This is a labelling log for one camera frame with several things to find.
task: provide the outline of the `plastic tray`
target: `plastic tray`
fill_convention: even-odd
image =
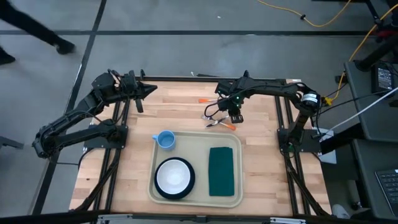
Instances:
[[[165,151],[154,141],[154,151],[150,165],[148,185],[149,197],[157,203],[171,205],[196,205],[206,207],[232,208],[237,206],[243,197],[242,144],[233,134],[178,132],[174,131],[176,147],[173,151]],[[210,148],[230,147],[233,149],[234,189],[230,197],[209,196],[208,161]],[[191,163],[195,170],[195,185],[183,199],[168,200],[160,196],[154,185],[154,176],[159,164],[170,158],[181,157]]]

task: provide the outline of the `concrete floor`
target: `concrete floor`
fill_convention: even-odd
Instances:
[[[51,29],[91,30],[101,1],[12,2]],[[268,2],[306,13],[317,24],[329,20],[343,6],[341,2],[311,0]],[[387,11],[384,2],[374,4],[380,15]],[[99,30],[368,30],[372,25],[366,5],[360,3],[348,6],[335,23],[317,29],[291,13],[271,9],[255,0],[108,0]],[[15,29],[0,21],[0,34],[3,34],[0,43],[17,58],[16,63],[0,67],[0,136],[24,142],[25,147],[0,150],[0,217],[30,213],[46,162],[35,155],[30,144],[42,125],[65,110],[89,38],[64,36],[76,44],[77,51],[61,56],[31,36],[8,33]],[[107,68],[119,72],[143,68],[147,75],[190,76],[193,72],[222,77],[239,77],[249,70],[254,77],[299,78],[325,95],[336,89],[334,76],[342,72],[343,62],[362,38],[97,35],[78,100],[89,92],[92,80]],[[376,47],[374,40],[368,40],[356,58],[364,57]],[[351,97],[345,88],[337,102]],[[325,114],[320,126],[330,128],[354,112],[351,104],[341,106]],[[75,129],[85,128],[87,124],[88,121],[82,122]],[[77,162],[81,149],[81,144],[69,147],[61,153],[59,161]],[[43,213],[68,210],[76,173],[74,166],[57,166]]]

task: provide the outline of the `blue cup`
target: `blue cup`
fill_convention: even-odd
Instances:
[[[164,130],[159,134],[154,134],[152,138],[166,151],[171,151],[175,148],[175,135],[169,130]]]

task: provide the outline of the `wooden table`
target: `wooden table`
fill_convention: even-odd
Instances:
[[[129,110],[129,134],[122,150],[112,212],[163,213],[195,215],[292,215],[284,159],[279,152],[275,98],[254,95],[246,99],[242,114],[244,123],[232,131],[222,125],[205,129],[209,121],[201,119],[206,104],[199,98],[215,99],[217,83],[203,82],[146,82],[158,86],[145,101],[144,112],[139,114],[134,102]],[[285,121],[287,121],[284,104]],[[98,117],[111,118],[114,106],[106,108]],[[298,111],[292,106],[293,117]],[[164,205],[153,202],[147,193],[152,135],[163,129],[174,131],[209,131],[232,133],[243,144],[244,196],[234,208],[192,207]],[[76,180],[70,208],[79,206],[98,182],[104,149],[95,149],[86,155]],[[327,212],[330,204],[319,161],[310,153],[301,153],[305,183],[314,198]],[[104,208],[108,186],[103,190],[100,208]],[[296,186],[298,208],[303,213],[299,188]]]

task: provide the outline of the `dark green sponge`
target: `dark green sponge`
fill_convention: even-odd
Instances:
[[[214,147],[209,155],[210,196],[234,195],[234,161],[230,147]]]

